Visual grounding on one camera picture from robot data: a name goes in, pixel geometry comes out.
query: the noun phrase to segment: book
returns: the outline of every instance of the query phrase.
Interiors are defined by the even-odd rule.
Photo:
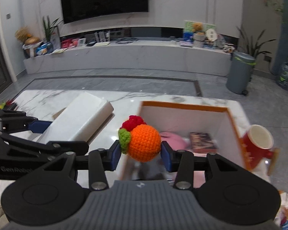
[[[208,133],[190,133],[192,151],[194,153],[216,153],[217,147]]]

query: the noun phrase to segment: red mug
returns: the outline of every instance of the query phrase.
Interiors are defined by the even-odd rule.
[[[263,126],[253,124],[243,136],[246,145],[248,162],[254,169],[262,158],[272,159],[274,152],[270,149],[274,145],[272,134]]]

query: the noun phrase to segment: orange knitted ball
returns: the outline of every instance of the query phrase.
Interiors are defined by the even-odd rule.
[[[159,132],[150,125],[141,124],[131,132],[128,154],[139,162],[152,160],[161,149]]]

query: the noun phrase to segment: blue gripper pad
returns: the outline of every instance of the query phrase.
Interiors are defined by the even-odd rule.
[[[28,125],[28,130],[33,133],[44,133],[51,123],[51,121],[36,120]]]
[[[112,152],[112,159],[111,159],[111,171],[116,170],[117,164],[119,162],[119,159],[121,157],[121,146],[119,144],[119,141],[117,141],[117,145],[115,146],[114,151]]]
[[[172,162],[169,152],[167,151],[166,147],[161,143],[161,151],[160,151],[161,159],[165,166],[167,172],[172,172]]]

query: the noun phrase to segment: wall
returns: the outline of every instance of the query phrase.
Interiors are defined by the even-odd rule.
[[[22,0],[24,22],[32,33],[43,36],[42,16],[63,18],[60,0]],[[242,0],[149,0],[149,13],[109,15],[60,24],[61,36],[111,27],[183,27],[184,20],[217,25],[221,34],[238,37]]]
[[[273,66],[280,39],[282,24],[282,13],[274,11],[272,6],[266,6],[265,0],[243,0],[242,26],[247,35],[257,39],[263,29],[266,29],[261,41],[277,39],[262,47],[262,51],[269,51],[272,54],[271,66]],[[268,62],[263,60],[264,55],[257,58],[255,69],[269,73]]]
[[[10,19],[6,19],[7,14],[11,14]],[[21,0],[0,0],[0,20],[2,28],[0,36],[4,38],[0,43],[2,49],[5,47],[7,49],[7,52],[4,52],[5,60],[9,59],[7,62],[11,63],[14,74],[18,75],[25,70],[22,43],[15,38],[16,30],[23,25]]]

